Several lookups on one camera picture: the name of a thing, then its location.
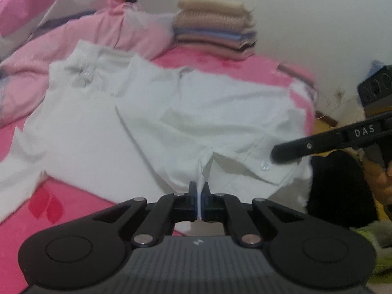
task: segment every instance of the blue folded cloth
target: blue folded cloth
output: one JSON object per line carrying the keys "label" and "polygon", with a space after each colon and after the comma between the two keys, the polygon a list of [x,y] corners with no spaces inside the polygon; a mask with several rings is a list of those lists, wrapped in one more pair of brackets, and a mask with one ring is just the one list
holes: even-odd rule
{"label": "blue folded cloth", "polygon": [[235,41],[243,39],[251,39],[256,36],[256,33],[240,34],[227,31],[209,30],[205,28],[174,28],[174,33],[179,34],[199,34],[220,37],[223,39],[231,39]]}

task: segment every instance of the wall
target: wall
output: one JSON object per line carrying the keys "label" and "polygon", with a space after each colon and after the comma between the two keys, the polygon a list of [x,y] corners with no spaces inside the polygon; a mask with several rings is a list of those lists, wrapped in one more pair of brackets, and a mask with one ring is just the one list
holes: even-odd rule
{"label": "wall", "polygon": [[[178,0],[139,0],[149,12],[176,11]],[[392,63],[392,0],[241,0],[255,7],[257,51],[308,68],[318,78],[318,109],[356,94],[372,60]]]}

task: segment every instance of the pink bed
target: pink bed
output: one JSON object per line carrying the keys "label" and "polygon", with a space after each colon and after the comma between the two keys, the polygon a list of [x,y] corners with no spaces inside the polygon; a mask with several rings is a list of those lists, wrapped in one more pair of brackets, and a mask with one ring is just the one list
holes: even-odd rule
{"label": "pink bed", "polygon": [[[174,48],[154,62],[166,68],[184,65],[205,72],[227,74],[233,78],[289,87],[294,79],[277,69],[279,63],[262,56],[252,56],[234,62],[202,54],[197,51]],[[312,102],[295,91],[291,97],[296,106],[306,110],[305,133],[309,134],[314,120]],[[7,155],[15,127],[23,128],[25,118],[0,128],[0,161]],[[111,206],[112,203],[90,193],[53,179],[43,183],[32,198],[0,224],[0,293],[17,294],[27,286],[19,269],[17,253],[30,235]]]}

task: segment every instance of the black cloth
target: black cloth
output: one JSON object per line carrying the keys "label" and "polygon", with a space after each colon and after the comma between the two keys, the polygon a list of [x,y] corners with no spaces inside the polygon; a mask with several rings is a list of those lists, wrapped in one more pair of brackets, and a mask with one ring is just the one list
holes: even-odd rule
{"label": "black cloth", "polygon": [[327,157],[313,156],[309,215],[342,227],[363,227],[378,220],[373,194],[358,162],[337,150]]}

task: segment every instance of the gray ribbed panel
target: gray ribbed panel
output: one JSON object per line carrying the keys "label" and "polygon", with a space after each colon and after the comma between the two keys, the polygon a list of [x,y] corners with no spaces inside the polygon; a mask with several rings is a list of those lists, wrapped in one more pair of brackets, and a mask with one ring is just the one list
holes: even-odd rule
{"label": "gray ribbed panel", "polygon": [[165,237],[133,252],[111,279],[78,291],[32,287],[25,294],[369,294],[365,287],[319,291],[276,273],[263,253],[234,244],[229,236]]}

